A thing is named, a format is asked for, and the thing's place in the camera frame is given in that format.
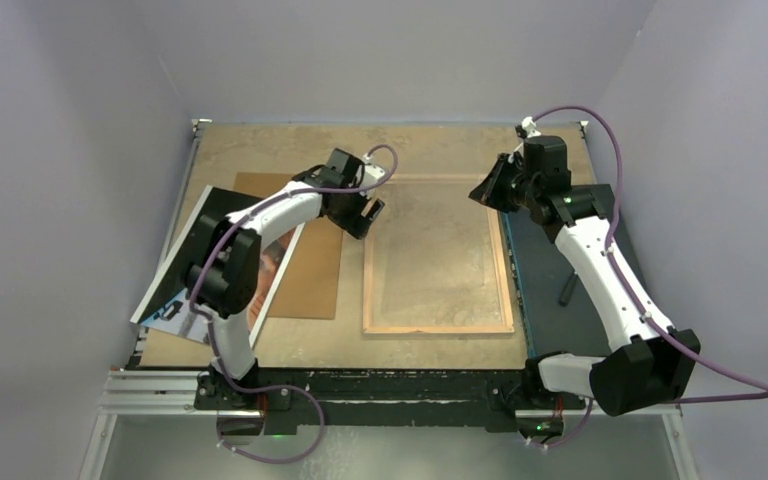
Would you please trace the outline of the printed photo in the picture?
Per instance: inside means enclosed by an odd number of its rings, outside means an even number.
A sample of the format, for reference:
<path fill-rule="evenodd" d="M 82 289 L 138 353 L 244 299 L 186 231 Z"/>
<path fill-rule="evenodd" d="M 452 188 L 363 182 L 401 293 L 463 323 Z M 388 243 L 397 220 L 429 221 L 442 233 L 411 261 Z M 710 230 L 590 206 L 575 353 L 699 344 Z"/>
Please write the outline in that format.
<path fill-rule="evenodd" d="M 206 344 L 206 321 L 192 315 L 188 307 L 189 288 L 195 283 L 198 274 L 193 273 L 189 280 L 185 275 L 192 265 L 204 264 L 213 249 L 213 243 L 224 234 L 222 230 L 216 231 L 215 225 L 222 228 L 232 225 L 243 210 L 259 202 L 256 196 L 213 186 L 205 187 L 196 207 L 183 223 L 182 232 L 171 244 L 166 258 L 160 262 L 130 322 Z M 266 235 L 270 243 L 262 248 L 259 256 L 259 272 L 252 300 L 241 315 L 252 345 L 257 342 L 268 309 L 305 229 L 304 222 L 297 222 L 292 228 L 288 225 L 287 219 L 279 224 L 271 224 Z"/>

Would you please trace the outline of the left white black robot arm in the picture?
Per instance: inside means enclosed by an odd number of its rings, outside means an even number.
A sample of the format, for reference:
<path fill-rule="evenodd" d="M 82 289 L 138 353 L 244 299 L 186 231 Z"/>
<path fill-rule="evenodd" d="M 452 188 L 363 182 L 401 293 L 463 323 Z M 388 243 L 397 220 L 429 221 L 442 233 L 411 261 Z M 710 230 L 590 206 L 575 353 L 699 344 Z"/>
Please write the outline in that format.
<path fill-rule="evenodd" d="M 373 161 L 368 151 L 357 157 L 339 148 L 328 161 L 292 176 L 277 192 L 222 218 L 206 217 L 205 256 L 193 260 L 183 275 L 188 309 L 206 323 L 212 367 L 224 378 L 219 395 L 232 408 L 244 409 L 257 399 L 258 382 L 247 375 L 256 364 L 247 311 L 258 287 L 261 255 L 284 234 L 325 217 L 345 233 L 362 239 L 383 209 L 376 188 L 395 173 Z"/>

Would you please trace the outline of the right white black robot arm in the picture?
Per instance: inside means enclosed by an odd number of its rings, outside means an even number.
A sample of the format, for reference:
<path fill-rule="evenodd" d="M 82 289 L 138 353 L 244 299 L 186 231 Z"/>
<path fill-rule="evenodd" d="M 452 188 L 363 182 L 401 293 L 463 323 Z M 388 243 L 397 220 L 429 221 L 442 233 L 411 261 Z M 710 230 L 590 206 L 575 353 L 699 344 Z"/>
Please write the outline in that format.
<path fill-rule="evenodd" d="M 560 393 L 594 400 L 610 416 L 674 402 L 685 393 L 701 350 L 654 305 L 611 231 L 607 184 L 575 185 L 564 140 L 525 137 L 498 155 L 471 200 L 503 213 L 525 209 L 571 265 L 605 331 L 604 357 L 554 352 L 527 360 L 524 399 L 544 407 Z"/>

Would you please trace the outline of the brown backing board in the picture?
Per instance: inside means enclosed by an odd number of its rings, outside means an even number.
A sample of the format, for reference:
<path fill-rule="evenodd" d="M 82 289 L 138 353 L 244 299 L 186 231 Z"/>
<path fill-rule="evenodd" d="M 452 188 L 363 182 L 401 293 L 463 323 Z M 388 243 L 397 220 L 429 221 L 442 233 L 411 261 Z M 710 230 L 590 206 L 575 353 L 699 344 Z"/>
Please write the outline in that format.
<path fill-rule="evenodd" d="M 281 266 L 285 270 L 269 305 L 268 317 L 335 318 L 343 232 L 326 218 L 313 220 L 298 231 L 293 251 L 289 250 L 294 238 L 290 232 L 281 235 L 261 254 L 258 286 L 249 307 L 249 326 L 256 323 Z"/>

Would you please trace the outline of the small hammer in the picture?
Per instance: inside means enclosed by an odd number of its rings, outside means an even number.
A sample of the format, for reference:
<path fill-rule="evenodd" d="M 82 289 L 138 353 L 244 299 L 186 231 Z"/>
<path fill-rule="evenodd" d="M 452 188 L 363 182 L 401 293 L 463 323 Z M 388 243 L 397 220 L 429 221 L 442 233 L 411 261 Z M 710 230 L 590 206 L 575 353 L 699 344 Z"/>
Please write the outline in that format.
<path fill-rule="evenodd" d="M 561 290 L 561 293 L 558 297 L 558 304 L 560 306 L 566 307 L 569 305 L 577 284 L 578 284 L 578 275 L 575 271 L 573 271 L 567 278 Z"/>

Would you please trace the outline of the dark blue book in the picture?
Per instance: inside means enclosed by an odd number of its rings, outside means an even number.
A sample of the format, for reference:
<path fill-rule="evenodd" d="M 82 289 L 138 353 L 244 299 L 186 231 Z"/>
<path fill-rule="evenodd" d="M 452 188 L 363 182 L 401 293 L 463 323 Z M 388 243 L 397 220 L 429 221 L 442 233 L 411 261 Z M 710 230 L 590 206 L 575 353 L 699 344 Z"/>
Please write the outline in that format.
<path fill-rule="evenodd" d="M 502 213 L 500 220 L 515 268 L 528 355 L 557 351 L 608 355 L 601 318 L 583 285 L 576 284 L 567 304 L 559 303 L 573 273 L 567 259 L 531 221 L 527 210 Z"/>

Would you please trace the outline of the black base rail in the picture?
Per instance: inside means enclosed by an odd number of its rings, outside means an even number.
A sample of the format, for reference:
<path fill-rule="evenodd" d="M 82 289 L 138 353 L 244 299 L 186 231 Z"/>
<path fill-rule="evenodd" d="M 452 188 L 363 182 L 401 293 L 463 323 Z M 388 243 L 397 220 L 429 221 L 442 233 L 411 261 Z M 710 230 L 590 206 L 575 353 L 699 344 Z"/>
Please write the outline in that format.
<path fill-rule="evenodd" d="M 228 415 L 250 410 L 267 435 L 302 425 L 480 427 L 533 430 L 525 414 L 549 419 L 584 406 L 573 394 L 539 389 L 525 369 L 336 369 L 256 366 L 227 381 L 215 368 L 197 376 L 194 407 Z"/>

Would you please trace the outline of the aluminium frame rails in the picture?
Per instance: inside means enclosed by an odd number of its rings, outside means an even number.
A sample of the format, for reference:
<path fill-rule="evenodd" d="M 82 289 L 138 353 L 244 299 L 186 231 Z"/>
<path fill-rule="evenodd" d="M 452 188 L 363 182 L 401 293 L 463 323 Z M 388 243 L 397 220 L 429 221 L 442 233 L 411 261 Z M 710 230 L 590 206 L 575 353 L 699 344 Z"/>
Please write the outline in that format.
<path fill-rule="evenodd" d="M 344 236 L 335 318 L 273 317 L 256 343 L 257 366 L 336 369 L 525 369 L 525 327 L 511 250 L 500 215 L 468 199 L 499 152 L 515 141 L 506 127 L 481 125 L 256 125 L 201 122 L 188 184 L 161 261 L 203 190 L 261 197 L 327 160 L 334 148 L 398 169 L 379 189 L 387 206 L 363 240 Z M 443 280 L 441 305 L 466 293 L 464 253 L 485 265 L 478 294 L 507 319 L 507 332 L 409 329 L 377 335 L 366 324 L 386 285 Z M 109 479 L 694 479 L 675 405 L 611 417 L 584 406 L 549 419 L 525 414 L 533 430 L 480 427 L 302 425 L 267 435 L 250 410 L 197 410 L 206 345 L 165 333 L 147 339 L 140 364 L 108 377 L 83 474 Z"/>

